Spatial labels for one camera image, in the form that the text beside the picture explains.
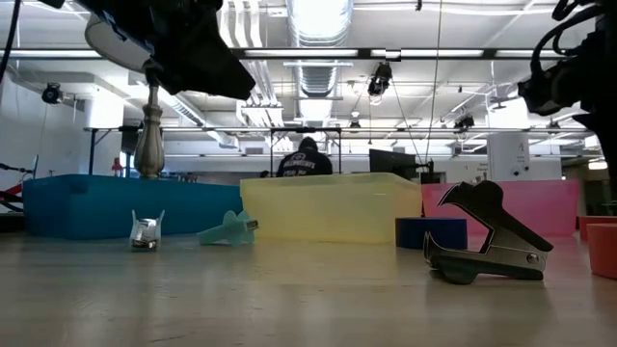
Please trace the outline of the black staple remover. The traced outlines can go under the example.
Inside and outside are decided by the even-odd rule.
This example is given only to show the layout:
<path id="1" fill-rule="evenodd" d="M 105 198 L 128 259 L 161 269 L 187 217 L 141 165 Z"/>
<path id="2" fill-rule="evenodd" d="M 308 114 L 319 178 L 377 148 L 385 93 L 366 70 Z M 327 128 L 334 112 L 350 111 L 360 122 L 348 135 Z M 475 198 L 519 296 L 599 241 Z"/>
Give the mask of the black staple remover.
<path id="1" fill-rule="evenodd" d="M 503 190 L 496 183 L 458 183 L 444 193 L 439 204 L 459 207 L 488 229 L 478 252 L 448 249 L 435 240 L 432 232 L 424 234 L 424 259 L 445 281 L 467 285 L 479 275 L 514 280 L 544 278 L 553 244 L 504 209 Z"/>

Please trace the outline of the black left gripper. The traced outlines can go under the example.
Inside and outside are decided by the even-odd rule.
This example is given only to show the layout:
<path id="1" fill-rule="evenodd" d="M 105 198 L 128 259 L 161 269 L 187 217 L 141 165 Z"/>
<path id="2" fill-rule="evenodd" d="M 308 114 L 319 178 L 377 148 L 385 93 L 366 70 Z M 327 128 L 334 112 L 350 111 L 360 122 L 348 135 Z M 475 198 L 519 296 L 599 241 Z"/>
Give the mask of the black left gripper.
<path id="1" fill-rule="evenodd" d="M 155 63 L 169 94 L 193 91 L 246 100 L 255 80 L 220 36 L 223 0 L 76 0 Z"/>

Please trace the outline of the yellow plastic bin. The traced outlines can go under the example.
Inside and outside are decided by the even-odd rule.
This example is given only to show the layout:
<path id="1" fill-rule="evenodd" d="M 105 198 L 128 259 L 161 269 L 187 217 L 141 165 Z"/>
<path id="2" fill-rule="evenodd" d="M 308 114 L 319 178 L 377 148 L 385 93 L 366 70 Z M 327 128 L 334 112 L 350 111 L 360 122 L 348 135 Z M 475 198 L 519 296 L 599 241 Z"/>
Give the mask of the yellow plastic bin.
<path id="1" fill-rule="evenodd" d="M 392 244 L 395 220 L 422 209 L 421 187 L 393 173 L 244 179 L 240 194 L 263 239 Z"/>

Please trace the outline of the person in black hoodie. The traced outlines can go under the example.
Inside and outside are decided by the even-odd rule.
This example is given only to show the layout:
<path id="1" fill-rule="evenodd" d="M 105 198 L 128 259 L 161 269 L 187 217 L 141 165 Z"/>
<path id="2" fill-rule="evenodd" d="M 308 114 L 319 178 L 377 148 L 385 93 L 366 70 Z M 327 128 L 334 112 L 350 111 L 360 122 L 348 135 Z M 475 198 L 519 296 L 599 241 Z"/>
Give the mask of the person in black hoodie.
<path id="1" fill-rule="evenodd" d="M 301 141 L 296 151 L 283 157 L 276 177 L 329 175 L 333 173 L 331 160 L 318 150 L 317 143 L 311 137 L 306 137 Z"/>

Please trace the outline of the pink plastic bin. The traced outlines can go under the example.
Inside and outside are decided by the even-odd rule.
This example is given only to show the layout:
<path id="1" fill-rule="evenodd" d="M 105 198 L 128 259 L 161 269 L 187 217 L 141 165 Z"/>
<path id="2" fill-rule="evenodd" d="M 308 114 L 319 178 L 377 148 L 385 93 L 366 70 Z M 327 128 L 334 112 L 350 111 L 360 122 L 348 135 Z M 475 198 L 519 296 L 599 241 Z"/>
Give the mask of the pink plastic bin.
<path id="1" fill-rule="evenodd" d="M 567 237 L 576 231 L 578 183 L 574 180 L 499 181 L 503 207 L 513 217 L 544 238 Z M 468 236 L 485 236 L 488 229 L 457 206 L 439 206 L 453 183 L 422 186 L 427 217 L 466 218 Z"/>

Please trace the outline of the silver lamp base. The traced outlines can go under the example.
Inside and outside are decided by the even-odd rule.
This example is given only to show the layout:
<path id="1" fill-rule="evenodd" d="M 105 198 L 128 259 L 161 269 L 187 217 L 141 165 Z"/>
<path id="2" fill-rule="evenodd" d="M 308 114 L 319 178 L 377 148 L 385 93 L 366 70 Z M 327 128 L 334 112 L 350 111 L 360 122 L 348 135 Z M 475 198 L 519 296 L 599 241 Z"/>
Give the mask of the silver lamp base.
<path id="1" fill-rule="evenodd" d="M 144 127 L 136 145 L 134 165 L 141 178 L 157 179 L 165 165 L 160 129 L 163 111 L 158 104 L 159 82 L 155 63 L 145 61 L 143 70 L 148 82 L 148 102 L 143 107 Z"/>

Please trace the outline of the silver ventilation duct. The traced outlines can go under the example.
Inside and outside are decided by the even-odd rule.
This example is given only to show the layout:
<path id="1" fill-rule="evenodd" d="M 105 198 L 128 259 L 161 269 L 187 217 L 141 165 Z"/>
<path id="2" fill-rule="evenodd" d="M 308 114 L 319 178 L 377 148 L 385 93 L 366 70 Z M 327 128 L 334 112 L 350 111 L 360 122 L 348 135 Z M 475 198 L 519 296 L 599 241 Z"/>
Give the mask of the silver ventilation duct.
<path id="1" fill-rule="evenodd" d="M 348 38 L 354 0 L 285 0 L 291 45 L 301 48 L 339 48 Z M 338 78 L 334 61 L 300 61 L 295 68 L 300 116 L 325 120 L 333 109 Z"/>

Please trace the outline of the blue plastic bin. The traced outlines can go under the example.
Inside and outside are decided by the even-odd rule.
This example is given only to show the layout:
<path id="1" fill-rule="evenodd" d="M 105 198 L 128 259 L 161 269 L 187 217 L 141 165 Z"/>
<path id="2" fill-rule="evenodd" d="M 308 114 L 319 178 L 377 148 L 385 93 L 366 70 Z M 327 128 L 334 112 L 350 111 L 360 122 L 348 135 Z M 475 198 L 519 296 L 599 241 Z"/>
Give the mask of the blue plastic bin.
<path id="1" fill-rule="evenodd" d="M 164 235 L 215 227 L 224 215 L 242 211 L 232 185 L 66 174 L 24 183 L 26 231 L 69 240 L 126 238 L 132 217 L 162 217 Z"/>

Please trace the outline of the teal staple remover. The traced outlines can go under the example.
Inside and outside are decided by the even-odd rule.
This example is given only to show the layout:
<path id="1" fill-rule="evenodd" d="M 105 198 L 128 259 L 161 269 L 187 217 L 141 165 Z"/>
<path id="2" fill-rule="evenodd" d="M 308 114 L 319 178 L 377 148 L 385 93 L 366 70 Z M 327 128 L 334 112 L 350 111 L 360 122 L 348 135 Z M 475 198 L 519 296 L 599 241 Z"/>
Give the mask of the teal staple remover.
<path id="1" fill-rule="evenodd" d="M 236 214 L 228 211 L 219 226 L 209 228 L 197 234 L 202 246 L 230 245 L 238 247 L 255 242 L 258 220 L 251 218 L 245 211 Z"/>

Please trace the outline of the long background table frame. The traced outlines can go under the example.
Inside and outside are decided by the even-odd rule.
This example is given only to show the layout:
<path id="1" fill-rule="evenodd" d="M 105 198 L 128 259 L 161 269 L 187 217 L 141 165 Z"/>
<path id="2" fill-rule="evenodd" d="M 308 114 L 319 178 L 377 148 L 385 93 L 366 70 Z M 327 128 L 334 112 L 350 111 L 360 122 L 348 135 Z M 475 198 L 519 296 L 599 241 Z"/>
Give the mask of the long background table frame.
<path id="1" fill-rule="evenodd" d="M 299 145 L 301 139 L 311 136 L 327 155 L 335 159 L 335 169 L 342 171 L 345 158 L 366 157 L 374 149 L 399 150 L 412 154 L 418 161 L 438 158 L 479 157 L 488 148 L 493 135 L 522 135 L 528 143 L 545 147 L 531 156 L 556 157 L 558 147 L 583 147 L 591 135 L 582 127 L 164 127 L 165 143 L 214 141 L 215 149 L 180 151 L 168 148 L 166 156 L 174 158 L 250 158 L 265 157 L 269 168 Z"/>

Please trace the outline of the black desk monitor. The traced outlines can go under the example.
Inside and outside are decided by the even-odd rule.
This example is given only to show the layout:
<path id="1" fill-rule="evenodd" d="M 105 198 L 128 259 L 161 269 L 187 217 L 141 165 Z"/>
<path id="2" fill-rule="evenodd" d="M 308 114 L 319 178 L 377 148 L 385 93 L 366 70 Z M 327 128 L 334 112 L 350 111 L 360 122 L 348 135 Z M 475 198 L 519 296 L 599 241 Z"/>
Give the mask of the black desk monitor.
<path id="1" fill-rule="evenodd" d="M 404 179 L 418 178 L 416 157 L 412 154 L 371 149 L 369 170 L 372 173 L 390 173 Z"/>

